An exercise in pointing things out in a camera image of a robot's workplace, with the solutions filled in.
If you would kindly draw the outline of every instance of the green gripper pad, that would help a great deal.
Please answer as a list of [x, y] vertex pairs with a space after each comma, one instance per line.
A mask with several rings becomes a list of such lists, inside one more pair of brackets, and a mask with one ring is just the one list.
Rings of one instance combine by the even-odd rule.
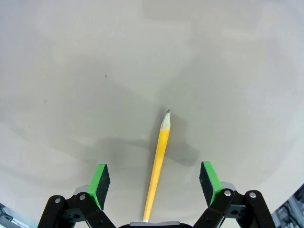
[[215, 195], [223, 189], [211, 162], [203, 161], [201, 163], [199, 181], [209, 207], [215, 199]]
[[110, 176], [108, 166], [106, 164], [99, 164], [95, 170], [92, 181], [87, 188], [87, 193], [92, 196], [98, 205], [103, 210], [105, 205], [105, 198], [110, 185]]

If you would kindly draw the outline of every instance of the bolt head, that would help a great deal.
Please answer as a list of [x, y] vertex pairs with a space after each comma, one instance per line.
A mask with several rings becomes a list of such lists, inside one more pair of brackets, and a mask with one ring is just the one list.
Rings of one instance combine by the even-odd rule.
[[251, 198], [257, 197], [257, 195], [256, 195], [254, 192], [249, 193], [249, 196], [250, 196]]
[[86, 198], [86, 196], [85, 195], [81, 195], [81, 196], [79, 196], [79, 199], [80, 200], [84, 200]]
[[225, 196], [231, 196], [231, 192], [229, 190], [224, 191]]

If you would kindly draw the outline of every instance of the gray surface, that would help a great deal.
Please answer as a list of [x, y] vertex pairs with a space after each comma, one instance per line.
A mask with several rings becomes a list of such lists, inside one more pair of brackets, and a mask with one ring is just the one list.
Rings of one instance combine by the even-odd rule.
[[38, 221], [102, 162], [106, 213], [141, 221], [170, 108], [151, 222], [200, 216], [201, 160], [274, 210], [304, 182], [303, 6], [0, 1], [0, 202]]

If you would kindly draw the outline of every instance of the dark spot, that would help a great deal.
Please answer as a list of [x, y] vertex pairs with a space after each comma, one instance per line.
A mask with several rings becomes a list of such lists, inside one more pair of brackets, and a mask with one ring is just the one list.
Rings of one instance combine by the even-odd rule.
[[233, 211], [231, 212], [231, 214], [232, 214], [232, 215], [237, 215], [237, 214], [238, 214], [238, 211], [237, 211], [237, 210], [233, 210]]

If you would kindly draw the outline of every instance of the pencil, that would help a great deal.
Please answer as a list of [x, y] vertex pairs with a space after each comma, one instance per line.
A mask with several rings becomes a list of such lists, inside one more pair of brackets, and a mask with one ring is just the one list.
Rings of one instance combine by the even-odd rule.
[[152, 204], [154, 201], [154, 196], [156, 193], [157, 183], [162, 169], [162, 161], [165, 156], [166, 146], [170, 133], [170, 126], [171, 126], [170, 114], [171, 112], [170, 110], [168, 110], [161, 124], [160, 134], [158, 136], [158, 142], [156, 147], [156, 154], [154, 158], [153, 170], [152, 170], [152, 175], [151, 175], [151, 180], [148, 190], [148, 196], [146, 201], [146, 207], [144, 209], [144, 214], [143, 214], [143, 222], [149, 221]]

